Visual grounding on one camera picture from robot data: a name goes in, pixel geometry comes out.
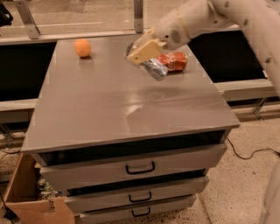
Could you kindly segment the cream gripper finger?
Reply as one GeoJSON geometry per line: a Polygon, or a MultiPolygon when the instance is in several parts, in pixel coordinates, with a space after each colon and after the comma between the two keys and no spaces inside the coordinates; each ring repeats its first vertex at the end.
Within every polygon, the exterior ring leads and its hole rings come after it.
{"type": "Polygon", "coordinates": [[[166,42],[157,37],[155,29],[150,28],[127,47],[125,59],[133,65],[139,65],[160,55],[165,45],[166,42]]]}

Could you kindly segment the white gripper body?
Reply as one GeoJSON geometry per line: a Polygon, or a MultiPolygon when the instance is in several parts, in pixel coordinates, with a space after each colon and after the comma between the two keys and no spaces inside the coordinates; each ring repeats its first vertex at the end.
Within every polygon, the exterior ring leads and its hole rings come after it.
{"type": "Polygon", "coordinates": [[[165,48],[175,50],[190,42],[188,16],[180,11],[171,11],[162,16],[154,25],[157,38],[165,42],[165,48]]]}

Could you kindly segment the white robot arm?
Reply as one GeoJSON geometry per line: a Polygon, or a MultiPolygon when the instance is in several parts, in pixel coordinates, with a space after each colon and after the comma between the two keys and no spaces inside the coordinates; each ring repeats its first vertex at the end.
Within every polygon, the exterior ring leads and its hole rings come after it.
{"type": "Polygon", "coordinates": [[[206,33],[238,25],[280,96],[280,14],[265,0],[188,0],[131,43],[126,60],[156,80],[166,70],[156,57],[206,33]]]}

